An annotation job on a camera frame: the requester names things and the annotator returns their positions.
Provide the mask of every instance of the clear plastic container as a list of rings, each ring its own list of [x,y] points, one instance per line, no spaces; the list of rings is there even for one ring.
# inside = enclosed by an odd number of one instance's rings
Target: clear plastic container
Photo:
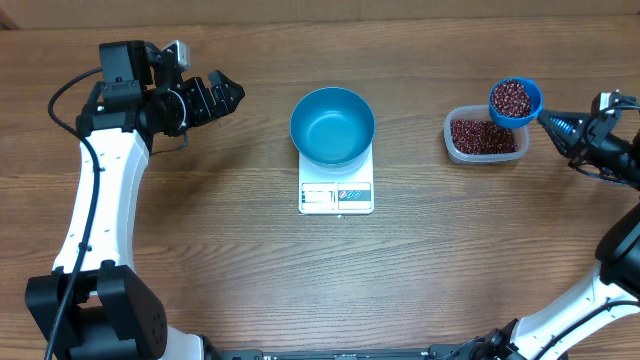
[[[490,164],[502,161],[513,161],[521,158],[529,149],[529,129],[523,126],[513,130],[518,151],[509,154],[471,155],[460,152],[453,145],[451,137],[451,121],[465,119],[474,121],[491,121],[489,105],[462,106],[449,113],[444,121],[444,143],[447,145],[449,158],[456,164]]]

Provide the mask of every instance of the plastic container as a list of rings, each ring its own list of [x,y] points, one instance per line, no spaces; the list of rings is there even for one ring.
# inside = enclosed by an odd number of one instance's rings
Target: plastic container
[[[498,111],[493,107],[493,102],[491,101],[491,97],[493,96],[493,91],[496,87],[502,84],[505,81],[509,80],[517,80],[524,86],[524,91],[526,91],[527,95],[531,99],[531,114],[527,117],[523,118],[512,118],[504,115],[498,114]],[[525,78],[506,78],[500,80],[497,84],[491,88],[491,92],[489,93],[489,114],[491,115],[491,119],[498,125],[516,129],[522,126],[527,125],[534,118],[538,117],[538,114],[542,110],[544,106],[544,96],[542,96],[542,91],[535,83],[535,81]]]
[[[451,137],[451,121],[465,119],[474,121],[491,121],[489,105],[462,106],[449,113],[444,121],[444,143],[447,145],[449,158],[456,164],[490,164],[502,161],[513,161],[521,158],[529,149],[529,129],[527,126],[513,130],[518,151],[509,154],[472,155],[460,152],[453,145]]]

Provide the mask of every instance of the red beans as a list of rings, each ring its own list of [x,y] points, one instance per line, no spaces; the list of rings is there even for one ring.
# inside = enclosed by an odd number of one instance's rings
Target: red beans
[[[498,85],[491,94],[491,103],[504,116],[521,118],[531,114],[531,99],[517,80],[508,80]]]
[[[493,121],[455,119],[451,121],[453,145],[465,154],[508,154],[518,151],[511,129]]]

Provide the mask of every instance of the blue scoop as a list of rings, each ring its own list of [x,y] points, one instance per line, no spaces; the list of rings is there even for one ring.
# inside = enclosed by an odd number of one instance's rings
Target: blue scoop
[[[502,84],[505,81],[509,80],[517,80],[524,86],[524,91],[526,91],[527,95],[529,95],[529,99],[531,99],[531,114],[526,117],[521,118],[512,118],[509,116],[500,115],[498,111],[493,107],[493,101],[491,101],[491,97],[493,96],[493,91],[498,87],[498,85]],[[491,119],[498,125],[506,127],[506,128],[519,128],[527,125],[531,120],[538,117],[540,111],[542,111],[542,107],[544,106],[544,97],[542,96],[542,91],[533,80],[525,79],[525,78],[506,78],[500,80],[497,84],[493,86],[491,92],[489,93],[489,115]]]

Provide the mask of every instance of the blue bowl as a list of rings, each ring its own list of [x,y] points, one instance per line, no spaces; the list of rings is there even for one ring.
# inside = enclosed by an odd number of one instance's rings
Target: blue bowl
[[[345,166],[367,155],[376,119],[369,104],[351,90],[313,91],[291,115],[291,139],[300,153],[325,167]]]

